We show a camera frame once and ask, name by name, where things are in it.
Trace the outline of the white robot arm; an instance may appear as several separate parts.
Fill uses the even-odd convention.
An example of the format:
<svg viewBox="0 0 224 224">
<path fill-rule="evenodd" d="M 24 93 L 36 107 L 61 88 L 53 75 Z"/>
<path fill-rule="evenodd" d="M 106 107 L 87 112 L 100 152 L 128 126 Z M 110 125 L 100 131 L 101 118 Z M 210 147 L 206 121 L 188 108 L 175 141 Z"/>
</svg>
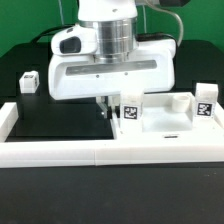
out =
<svg viewBox="0 0 224 224">
<path fill-rule="evenodd" d="M 79 0 L 78 23 L 54 35 L 48 68 L 56 100 L 96 98 L 115 109 L 126 88 L 166 92 L 175 83 L 173 59 L 181 38 L 136 32 L 138 4 L 172 17 L 190 0 Z"/>
</svg>

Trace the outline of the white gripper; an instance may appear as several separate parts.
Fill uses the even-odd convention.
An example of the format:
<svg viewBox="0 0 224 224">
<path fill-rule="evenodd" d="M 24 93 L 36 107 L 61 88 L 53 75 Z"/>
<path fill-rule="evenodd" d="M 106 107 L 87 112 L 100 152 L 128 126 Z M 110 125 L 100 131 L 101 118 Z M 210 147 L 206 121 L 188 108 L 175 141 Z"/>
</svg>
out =
<svg viewBox="0 0 224 224">
<path fill-rule="evenodd" d="M 51 41 L 49 94 L 56 100 L 97 97 L 105 119 L 112 117 L 104 96 L 126 88 L 145 93 L 170 90 L 175 83 L 173 39 L 137 42 L 130 30 L 75 25 Z"/>
</svg>

